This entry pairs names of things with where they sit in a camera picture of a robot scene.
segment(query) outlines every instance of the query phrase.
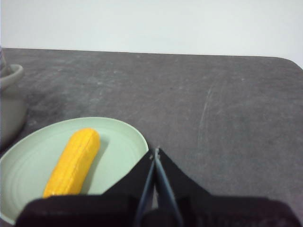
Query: plate rim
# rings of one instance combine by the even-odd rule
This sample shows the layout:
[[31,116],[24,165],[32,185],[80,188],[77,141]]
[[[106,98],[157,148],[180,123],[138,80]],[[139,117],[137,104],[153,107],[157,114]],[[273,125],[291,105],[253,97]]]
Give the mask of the plate rim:
[[[24,138],[22,138],[20,141],[18,141],[16,144],[14,144],[10,149],[8,149],[5,154],[3,154],[3,156],[0,158],[0,166],[1,166],[1,162],[5,159],[5,157],[8,155],[9,152],[11,152],[11,150],[13,150],[16,146],[18,146],[20,143],[22,143],[23,141],[27,140],[28,138],[31,138],[32,136],[36,135],[37,133],[39,133],[40,131],[43,131],[49,127],[53,127],[54,125],[57,125],[57,124],[61,124],[63,122],[71,122],[71,121],[77,121],[77,120],[84,120],[84,119],[103,119],[103,120],[110,120],[110,121],[115,121],[115,122],[119,122],[121,124],[124,124],[130,128],[132,128],[135,132],[138,133],[138,135],[141,137],[142,141],[144,142],[144,145],[145,145],[145,148],[146,148],[146,151],[149,150],[149,147],[148,147],[148,144],[147,144],[147,141],[145,139],[145,137],[142,135],[142,133],[137,130],[134,126],[130,125],[129,123],[126,123],[124,121],[121,121],[121,120],[118,120],[116,118],[110,118],[110,117],[77,117],[77,118],[72,118],[72,119],[68,119],[68,120],[63,120],[63,121],[59,121],[59,122],[55,122],[55,123],[52,123],[52,124],[49,124],[43,128],[40,128],[34,132],[32,132],[31,134],[25,136]],[[3,212],[2,212],[2,209],[0,209],[0,218],[4,221],[6,221],[7,223],[11,224],[11,225],[14,225],[15,224],[15,221],[10,219],[9,217],[7,217]]]

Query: table surface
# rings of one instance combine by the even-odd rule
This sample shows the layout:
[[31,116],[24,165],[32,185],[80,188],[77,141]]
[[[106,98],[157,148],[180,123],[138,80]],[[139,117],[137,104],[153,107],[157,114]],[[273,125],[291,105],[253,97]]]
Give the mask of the table surface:
[[266,196],[303,222],[303,70],[274,57],[4,49],[27,122],[111,117],[217,195]]

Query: gray pot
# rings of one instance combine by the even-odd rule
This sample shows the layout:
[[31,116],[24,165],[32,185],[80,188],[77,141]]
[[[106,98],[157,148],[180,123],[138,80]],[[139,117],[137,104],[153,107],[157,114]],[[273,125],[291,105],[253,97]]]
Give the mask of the gray pot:
[[16,82],[24,75],[21,65],[3,66],[0,78],[0,148],[4,149],[20,132],[27,113]]

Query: scratch mark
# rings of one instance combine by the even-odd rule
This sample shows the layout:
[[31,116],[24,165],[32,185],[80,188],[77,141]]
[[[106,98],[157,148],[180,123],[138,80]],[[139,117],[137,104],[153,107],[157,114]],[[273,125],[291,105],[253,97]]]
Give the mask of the scratch mark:
[[204,125],[205,112],[206,112],[207,108],[209,107],[209,101],[210,101],[210,97],[211,97],[213,87],[214,87],[214,83],[208,89],[207,97],[206,97],[205,104],[204,104],[204,109],[203,109],[201,119],[200,119],[200,123],[199,123],[199,133],[198,133],[198,148],[199,149],[201,148],[201,141],[202,141],[202,132],[201,131],[202,131],[202,127]]
[[225,88],[225,86],[226,86],[226,81],[224,83],[222,83],[222,87],[221,87],[221,90],[220,90],[220,98],[219,98],[220,108],[219,108],[219,111],[217,112],[217,114],[219,114],[223,111],[223,108],[222,108],[222,93],[223,93],[223,89]]

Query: light green plate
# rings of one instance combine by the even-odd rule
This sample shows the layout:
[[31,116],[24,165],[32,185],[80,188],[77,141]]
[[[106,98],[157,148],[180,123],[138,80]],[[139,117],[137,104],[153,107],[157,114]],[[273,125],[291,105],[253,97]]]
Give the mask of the light green plate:
[[86,127],[98,131],[101,147],[81,193],[103,193],[125,176],[148,150],[137,129],[111,118],[76,118],[42,128],[22,139],[1,158],[2,219],[14,224],[28,202],[42,197],[70,136]]

